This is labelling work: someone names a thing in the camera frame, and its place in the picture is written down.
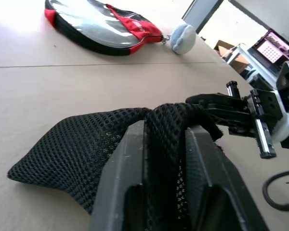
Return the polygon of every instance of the cardboard box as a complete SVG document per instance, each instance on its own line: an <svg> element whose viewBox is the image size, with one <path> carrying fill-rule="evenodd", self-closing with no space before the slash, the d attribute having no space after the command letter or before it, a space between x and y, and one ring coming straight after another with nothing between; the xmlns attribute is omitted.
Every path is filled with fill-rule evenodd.
<svg viewBox="0 0 289 231"><path fill-rule="evenodd" d="M229 54L232 53L232 48L234 45L226 43L224 41L218 40L214 50L223 58L227 58ZM231 64L232 68L235 69L239 74L249 65L246 59L242 55L239 55Z"/></svg>

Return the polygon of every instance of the black cable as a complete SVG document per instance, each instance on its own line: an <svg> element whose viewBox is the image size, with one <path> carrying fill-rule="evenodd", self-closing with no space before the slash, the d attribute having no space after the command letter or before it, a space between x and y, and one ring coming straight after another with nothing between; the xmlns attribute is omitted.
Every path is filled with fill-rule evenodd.
<svg viewBox="0 0 289 231"><path fill-rule="evenodd" d="M274 176L272 176L271 178L269 178L262 186L262 193L263 193L263 196L264 196L264 199L266 200L266 202L273 208L277 209L277 210L280 210L280 211L289 211L289 204L284 204L284 205L280 205L280 204L277 204L275 203L269 196L268 194L268 187L269 185L275 181L276 179L278 178L281 178L281 177L285 177L285 176L289 176L289 171L287 172L282 172L282 173L279 173L279 174L276 174Z"/></svg>

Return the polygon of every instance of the red trim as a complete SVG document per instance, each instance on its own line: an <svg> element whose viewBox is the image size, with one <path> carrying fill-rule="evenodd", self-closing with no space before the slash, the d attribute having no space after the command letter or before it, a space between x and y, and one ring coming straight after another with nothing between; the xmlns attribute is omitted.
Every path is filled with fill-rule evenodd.
<svg viewBox="0 0 289 231"><path fill-rule="evenodd" d="M156 37L146 37L144 38L144 40L142 40L140 43L138 43L136 46L133 46L130 48L131 53L130 54L134 54L136 51L138 51L143 45L145 45L146 43L150 43L150 42L161 42L161 40L163 39L162 36L156 36Z"/></svg>
<svg viewBox="0 0 289 231"><path fill-rule="evenodd" d="M50 24L56 28L56 25L54 23L54 18L56 16L56 11L55 10L48 10L48 9L45 9L45 16L47 18L47 20L50 22Z"/></svg>
<svg viewBox="0 0 289 231"><path fill-rule="evenodd" d="M114 10L114 7L106 4L108 9L114 14L114 16L122 22L122 24L140 41L149 36L161 36L162 32L151 22L148 21L138 21L131 18L126 18L118 15Z"/></svg>

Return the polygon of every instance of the beige table surface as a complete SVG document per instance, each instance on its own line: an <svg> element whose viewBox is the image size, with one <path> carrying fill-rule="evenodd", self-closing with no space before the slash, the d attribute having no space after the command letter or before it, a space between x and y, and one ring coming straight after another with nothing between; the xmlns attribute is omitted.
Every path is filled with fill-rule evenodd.
<svg viewBox="0 0 289 231"><path fill-rule="evenodd" d="M142 13L165 33L182 23L171 0L155 3L152 12L154 1L145 6L127 2L110 1ZM10 167L61 119L122 107L154 108L199 93L226 94L230 80L248 94L250 86L199 38L182 56L161 44L127 57L99 55L56 32L43 16L43 1L0 2L0 231L87 229L89 215L67 194L6 178ZM272 209L261 193L268 177L289 169L289 150L277 146L278 158L262 160L253 139L229 136L226 129L219 142L270 230L289 230L289 213ZM272 196L289 201L285 180L272 187Z"/></svg>

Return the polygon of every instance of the black mesh bag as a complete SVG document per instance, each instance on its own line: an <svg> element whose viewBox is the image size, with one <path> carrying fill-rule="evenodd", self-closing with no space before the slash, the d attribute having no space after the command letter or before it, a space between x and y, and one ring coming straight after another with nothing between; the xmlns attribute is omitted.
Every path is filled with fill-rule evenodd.
<svg viewBox="0 0 289 231"><path fill-rule="evenodd" d="M8 172L23 183L62 190L89 214L94 206L102 169L127 127L146 120L147 229L188 230L184 171L184 130L199 124L216 140L222 132L195 105L164 104L155 110L119 109L66 118L48 131Z"/></svg>

